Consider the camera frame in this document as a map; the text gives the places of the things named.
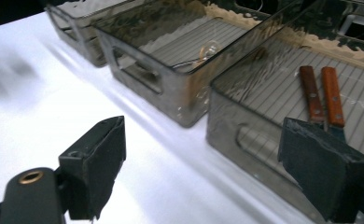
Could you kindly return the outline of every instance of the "wooden handle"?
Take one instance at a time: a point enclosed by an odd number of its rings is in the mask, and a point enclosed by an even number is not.
[[[318,88],[316,87],[314,70],[312,66],[300,67],[301,84],[309,107],[311,122],[324,122],[324,111],[319,99]]]
[[[328,108],[329,124],[343,128],[343,108],[340,98],[339,84],[337,81],[336,69],[333,67],[324,67],[322,72],[322,83],[324,85],[325,100]]]

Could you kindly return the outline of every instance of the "white table surface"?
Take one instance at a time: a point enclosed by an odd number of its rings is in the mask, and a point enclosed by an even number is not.
[[[0,26],[0,202],[10,178],[58,167],[102,119],[123,115],[127,160],[96,223],[310,223],[55,33],[45,13]],[[68,223],[88,223],[71,221]]]

